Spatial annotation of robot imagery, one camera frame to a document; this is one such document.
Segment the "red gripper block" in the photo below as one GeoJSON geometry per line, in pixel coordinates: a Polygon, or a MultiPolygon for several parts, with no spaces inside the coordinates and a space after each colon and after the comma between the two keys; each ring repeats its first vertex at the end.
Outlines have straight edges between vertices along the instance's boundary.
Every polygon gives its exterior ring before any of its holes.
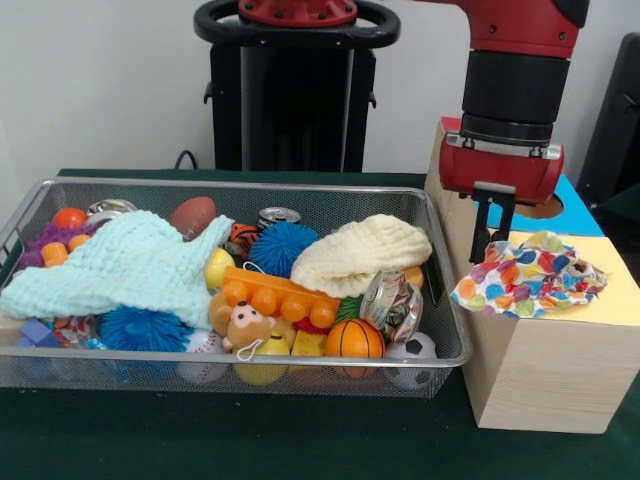
{"type": "MultiPolygon", "coordinates": [[[[564,148],[557,144],[546,147],[497,144],[464,137],[447,130],[441,141],[439,175],[445,190],[470,194],[475,189],[512,193],[524,204],[547,202],[555,191],[564,165],[564,148]]],[[[487,219],[492,198],[473,195],[477,213],[469,261],[484,260],[491,234],[487,219]]],[[[498,197],[501,208],[498,229],[492,241],[507,241],[515,211],[514,197],[498,197]]]]}

